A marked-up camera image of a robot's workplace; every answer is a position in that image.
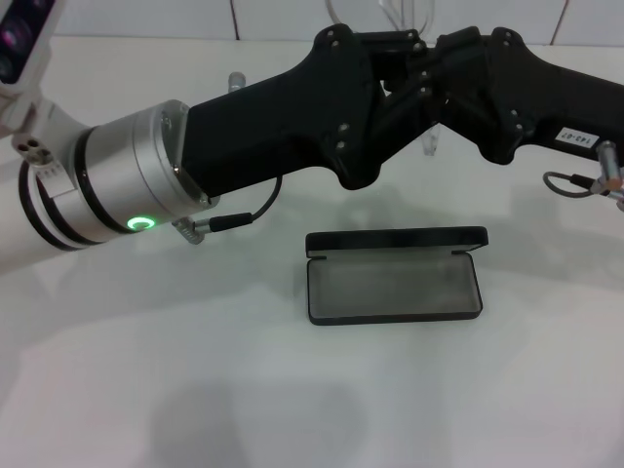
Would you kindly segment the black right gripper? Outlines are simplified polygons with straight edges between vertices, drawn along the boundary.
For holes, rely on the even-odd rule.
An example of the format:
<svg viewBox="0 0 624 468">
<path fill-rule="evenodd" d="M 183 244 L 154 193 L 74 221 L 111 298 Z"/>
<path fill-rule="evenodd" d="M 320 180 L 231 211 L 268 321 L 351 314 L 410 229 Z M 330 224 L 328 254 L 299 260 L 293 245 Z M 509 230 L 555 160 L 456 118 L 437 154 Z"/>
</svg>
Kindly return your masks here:
<svg viewBox="0 0 624 468">
<path fill-rule="evenodd" d="M 360 42 L 373 66 L 399 66 L 428 51 L 415 29 L 361 33 Z M 373 112 L 376 147 L 405 147 L 440 121 L 498 165 L 510 164 L 524 145 L 596 161 L 604 141 L 623 163 L 622 85 L 549 63 L 503 27 L 490 35 L 476 26 L 441 35 L 434 57 L 442 110 L 433 85 L 408 79 Z M 490 135 L 488 109 L 496 121 Z"/>
</svg>

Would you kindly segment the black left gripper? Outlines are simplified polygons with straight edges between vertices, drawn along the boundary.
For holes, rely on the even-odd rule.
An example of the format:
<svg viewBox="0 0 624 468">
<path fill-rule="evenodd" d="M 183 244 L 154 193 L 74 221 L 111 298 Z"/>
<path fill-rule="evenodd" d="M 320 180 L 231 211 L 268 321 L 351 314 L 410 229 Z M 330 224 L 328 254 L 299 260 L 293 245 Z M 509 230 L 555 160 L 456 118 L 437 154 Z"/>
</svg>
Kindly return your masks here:
<svg viewBox="0 0 624 468">
<path fill-rule="evenodd" d="M 291 70 L 191 107 L 182 166 L 210 196 L 312 167 L 364 188 L 380 172 L 365 150 L 373 97 L 360 38 L 331 26 Z"/>
</svg>

